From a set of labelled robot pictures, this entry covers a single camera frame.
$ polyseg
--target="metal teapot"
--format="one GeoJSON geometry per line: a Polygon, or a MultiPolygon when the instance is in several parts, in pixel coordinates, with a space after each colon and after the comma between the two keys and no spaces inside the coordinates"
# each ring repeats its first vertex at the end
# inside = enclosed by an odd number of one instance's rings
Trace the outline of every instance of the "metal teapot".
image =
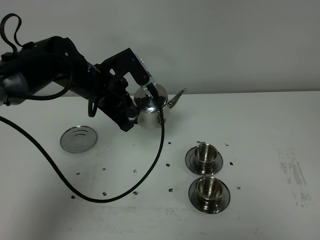
{"type": "MultiPolygon", "coordinates": [[[[156,90],[158,91],[160,102],[162,103],[164,120],[169,114],[169,109],[173,108],[178,102],[181,95],[187,91],[187,89],[182,89],[177,95],[175,95],[171,100],[168,100],[168,94],[166,89],[160,84],[154,84],[156,90]]],[[[152,95],[148,95],[142,88],[139,88],[133,97],[133,100],[139,109],[139,114],[136,117],[136,123],[146,130],[157,130],[161,128],[161,120],[159,108],[155,102],[152,95]]]]}

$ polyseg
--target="teapot spout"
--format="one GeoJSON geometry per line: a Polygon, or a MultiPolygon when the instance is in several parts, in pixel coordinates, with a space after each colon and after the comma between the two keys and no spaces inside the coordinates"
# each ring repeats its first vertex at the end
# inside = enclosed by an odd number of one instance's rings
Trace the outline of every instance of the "teapot spout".
{"type": "Polygon", "coordinates": [[[181,95],[187,91],[186,88],[182,89],[180,92],[178,92],[169,102],[168,102],[168,107],[171,109],[173,108],[176,103],[178,102],[179,98],[181,97],[181,95]]]}

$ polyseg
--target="robotic arm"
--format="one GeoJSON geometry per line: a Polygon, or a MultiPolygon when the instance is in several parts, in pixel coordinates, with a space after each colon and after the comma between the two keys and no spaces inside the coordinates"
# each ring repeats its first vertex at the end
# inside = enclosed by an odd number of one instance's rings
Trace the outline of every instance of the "robotic arm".
{"type": "Polygon", "coordinates": [[[101,64],[92,65],[69,38],[53,36],[38,42],[19,44],[16,34],[20,25],[21,19],[14,13],[8,14],[1,22],[1,37],[13,52],[1,55],[0,105],[18,105],[25,99],[54,99],[70,90],[88,100],[90,117],[94,117],[99,108],[123,131],[127,132],[134,126],[130,118],[137,116],[139,110],[126,91],[128,82],[124,75],[130,73],[146,91],[154,80],[142,60],[130,48],[101,64]],[[5,22],[13,16],[19,19],[14,34],[15,42],[22,47],[19,52],[4,33],[5,22]],[[32,96],[51,82],[64,87],[62,94],[55,94],[53,98],[32,96]]]}

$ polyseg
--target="teapot lid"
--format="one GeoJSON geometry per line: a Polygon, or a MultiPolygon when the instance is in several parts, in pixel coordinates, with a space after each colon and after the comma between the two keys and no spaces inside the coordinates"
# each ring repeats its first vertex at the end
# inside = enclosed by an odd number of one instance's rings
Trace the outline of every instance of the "teapot lid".
{"type": "MultiPolygon", "coordinates": [[[[159,100],[161,102],[162,108],[165,107],[168,101],[167,91],[160,84],[155,84],[155,89],[158,91],[159,100]]],[[[157,107],[157,103],[152,95],[148,95],[142,88],[139,88],[133,97],[133,100],[137,106],[137,108],[145,113],[154,113],[158,112],[159,108],[157,107]]]]}

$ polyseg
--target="white tabletop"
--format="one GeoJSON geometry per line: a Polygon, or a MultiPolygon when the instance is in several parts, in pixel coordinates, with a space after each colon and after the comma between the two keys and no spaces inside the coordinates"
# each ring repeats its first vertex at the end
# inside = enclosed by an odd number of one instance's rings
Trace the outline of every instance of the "white tabletop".
{"type": "MultiPolygon", "coordinates": [[[[100,111],[88,117],[80,97],[2,106],[0,115],[38,140],[66,178],[94,198],[132,187],[160,143],[159,131],[123,132],[100,111]],[[76,125],[98,132],[88,152],[60,147],[61,135],[76,125]]],[[[183,95],[167,119],[158,164],[138,194],[98,204],[72,199],[33,144],[0,123],[0,239],[320,239],[319,126],[316,91],[183,95]],[[228,186],[231,202],[215,215],[199,212],[188,198],[197,176],[185,155],[197,141],[214,145],[224,159],[215,176],[228,186]]]]}

